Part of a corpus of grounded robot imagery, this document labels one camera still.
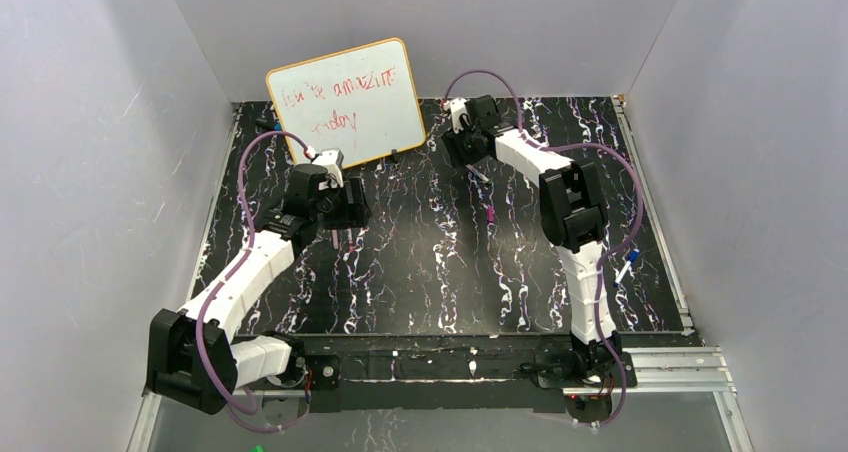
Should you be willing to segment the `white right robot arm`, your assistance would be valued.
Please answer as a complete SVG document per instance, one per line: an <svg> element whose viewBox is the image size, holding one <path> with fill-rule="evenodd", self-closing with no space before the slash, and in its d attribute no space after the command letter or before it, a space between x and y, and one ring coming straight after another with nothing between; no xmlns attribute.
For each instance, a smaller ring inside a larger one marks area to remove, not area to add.
<svg viewBox="0 0 848 452"><path fill-rule="evenodd" d="M562 359L525 366L525 371L559 372L569 379L606 378L614 363L608 345L614 341L603 272L608 223L594 165L581 165L547 151L505 121L495 99L446 99L442 110L451 120L441 139L458 167L491 158L510 166L538 191L545 237L560 256L571 305L571 349Z"/></svg>

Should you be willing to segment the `white pen green tip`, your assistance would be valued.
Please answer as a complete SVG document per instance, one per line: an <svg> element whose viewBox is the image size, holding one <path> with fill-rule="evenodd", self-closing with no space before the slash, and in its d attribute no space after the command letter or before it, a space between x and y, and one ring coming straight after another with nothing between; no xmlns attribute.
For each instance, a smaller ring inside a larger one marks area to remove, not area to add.
<svg viewBox="0 0 848 452"><path fill-rule="evenodd" d="M491 180L488 177L486 177L482 172L480 172L477 168L475 168L473 165L467 164L465 166L465 168L468 170L468 172L471 174L471 176L476 181L478 181L479 183L486 184L486 185L491 183Z"/></svg>

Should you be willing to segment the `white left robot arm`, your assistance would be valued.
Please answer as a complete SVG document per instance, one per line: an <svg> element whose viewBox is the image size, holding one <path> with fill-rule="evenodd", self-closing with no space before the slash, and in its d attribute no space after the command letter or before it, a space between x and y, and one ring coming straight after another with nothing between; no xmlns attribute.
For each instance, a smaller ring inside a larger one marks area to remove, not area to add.
<svg viewBox="0 0 848 452"><path fill-rule="evenodd" d="M330 165L295 166L287 186L257 210L255 235L234 261L181 308L153 317L146 389L213 415L236 390L294 370L300 340L268 331L238 342L241 323L318 231L363 228L370 216L361 178Z"/></svg>

